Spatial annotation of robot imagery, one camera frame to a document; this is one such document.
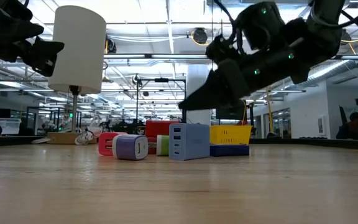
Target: man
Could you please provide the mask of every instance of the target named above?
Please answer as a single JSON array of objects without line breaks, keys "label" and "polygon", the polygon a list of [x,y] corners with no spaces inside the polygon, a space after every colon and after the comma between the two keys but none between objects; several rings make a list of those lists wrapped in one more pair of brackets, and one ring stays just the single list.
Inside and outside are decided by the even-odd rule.
[{"label": "man", "polygon": [[350,116],[351,121],[339,128],[336,139],[358,139],[358,112]]}]

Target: green object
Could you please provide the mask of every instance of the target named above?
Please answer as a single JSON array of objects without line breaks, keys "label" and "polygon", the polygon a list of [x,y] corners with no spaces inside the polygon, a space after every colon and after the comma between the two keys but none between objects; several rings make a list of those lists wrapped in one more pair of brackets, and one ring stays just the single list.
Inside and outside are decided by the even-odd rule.
[{"label": "green object", "polygon": [[169,136],[157,136],[157,155],[169,156]]}]

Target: navy box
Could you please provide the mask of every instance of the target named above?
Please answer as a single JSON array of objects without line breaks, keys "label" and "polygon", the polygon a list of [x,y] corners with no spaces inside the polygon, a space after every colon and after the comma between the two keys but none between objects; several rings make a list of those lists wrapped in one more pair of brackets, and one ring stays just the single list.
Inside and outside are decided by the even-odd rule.
[{"label": "navy box", "polygon": [[249,156],[247,145],[211,145],[211,156]]},{"label": "navy box", "polygon": [[205,124],[171,124],[169,158],[179,161],[209,157],[209,126]]}]

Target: table surface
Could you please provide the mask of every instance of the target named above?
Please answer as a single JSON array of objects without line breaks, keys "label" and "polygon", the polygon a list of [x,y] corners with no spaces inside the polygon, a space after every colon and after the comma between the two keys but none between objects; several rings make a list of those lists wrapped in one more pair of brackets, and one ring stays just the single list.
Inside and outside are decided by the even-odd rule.
[{"label": "table surface", "polygon": [[358,223],[358,150],[119,161],[95,145],[0,147],[0,223]]}]

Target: yellow container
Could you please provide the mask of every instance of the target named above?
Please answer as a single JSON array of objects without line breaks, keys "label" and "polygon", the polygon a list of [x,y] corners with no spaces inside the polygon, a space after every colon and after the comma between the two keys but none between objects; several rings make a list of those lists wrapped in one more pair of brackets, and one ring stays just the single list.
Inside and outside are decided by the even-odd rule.
[{"label": "yellow container", "polygon": [[252,126],[218,125],[209,129],[211,144],[246,144],[251,137]]}]

